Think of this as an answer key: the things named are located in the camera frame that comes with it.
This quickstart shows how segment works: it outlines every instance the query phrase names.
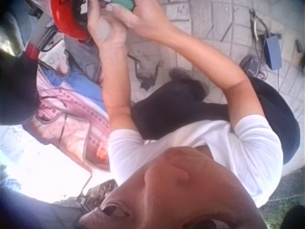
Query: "tile floor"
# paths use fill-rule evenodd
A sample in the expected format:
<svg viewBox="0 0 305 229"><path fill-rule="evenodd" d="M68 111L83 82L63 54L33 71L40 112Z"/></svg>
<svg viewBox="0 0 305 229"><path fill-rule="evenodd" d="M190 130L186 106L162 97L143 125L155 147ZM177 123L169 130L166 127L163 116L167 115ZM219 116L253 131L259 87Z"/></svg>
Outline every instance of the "tile floor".
<svg viewBox="0 0 305 229"><path fill-rule="evenodd" d="M295 40L300 39L304 45L305 6L302 0L159 0L167 17L188 34L207 42L239 63L248 53L255 54L254 40L251 34L249 9L254 8L271 31L281 33L280 41L283 68L277 79L277 71L272 71L266 64L262 71L268 74L266 82L280 94L293 110L301 127L302 144L291 162L285 165L286 175L305 165L304 152L304 73L298 68L300 55ZM223 42L220 42L228 26L233 22ZM134 63L130 61L132 83L132 100L137 102L146 98L157 88L169 81L168 71L172 67L182 67L195 78L208 83L210 95L207 102L226 103L222 91L201 74L181 55L175 51L143 39L129 31L128 45L130 54L140 59L145 71L153 72L158 61L163 67L159 71L156 86L148 91L140 89L135 77Z"/></svg>

